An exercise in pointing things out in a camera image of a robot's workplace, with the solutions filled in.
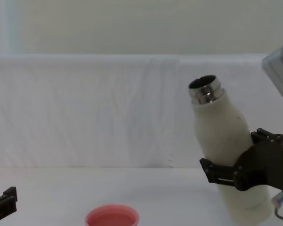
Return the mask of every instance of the white backdrop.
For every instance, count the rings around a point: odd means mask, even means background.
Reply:
[[[281,45],[283,0],[0,0],[0,53],[269,53]]]
[[[283,98],[263,57],[0,57],[0,166],[198,168],[188,85],[206,74],[251,130],[283,133]]]

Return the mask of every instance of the white surface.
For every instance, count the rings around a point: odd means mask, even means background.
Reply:
[[[215,74],[250,130],[283,133],[263,55],[2,56],[0,167],[200,167],[188,85]]]
[[[235,225],[201,169],[0,169],[0,195],[10,186],[18,212],[0,226],[83,226],[89,211],[111,203],[135,208],[140,226]]]
[[[16,53],[269,53],[283,0],[0,0]]]

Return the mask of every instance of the cable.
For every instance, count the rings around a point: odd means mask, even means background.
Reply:
[[[278,210],[279,210],[278,208],[275,209],[275,216],[276,216],[277,218],[283,220],[283,217],[279,215]]]

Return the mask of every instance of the white table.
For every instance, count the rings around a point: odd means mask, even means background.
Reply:
[[[18,211],[0,226],[83,226],[90,210],[111,203],[135,208],[140,226],[235,225],[201,169],[0,169],[0,195],[10,186]],[[283,221],[271,216],[262,225]]]

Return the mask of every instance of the cup rim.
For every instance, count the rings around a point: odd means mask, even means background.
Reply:
[[[85,217],[85,225],[90,226],[88,224],[88,221],[92,217],[95,217],[98,215],[105,215],[105,214],[115,212],[115,211],[132,217],[134,219],[134,223],[131,226],[137,226],[139,219],[140,219],[138,212],[130,206],[119,205],[119,204],[104,205],[104,206],[100,206],[100,207],[97,207],[91,210]]]

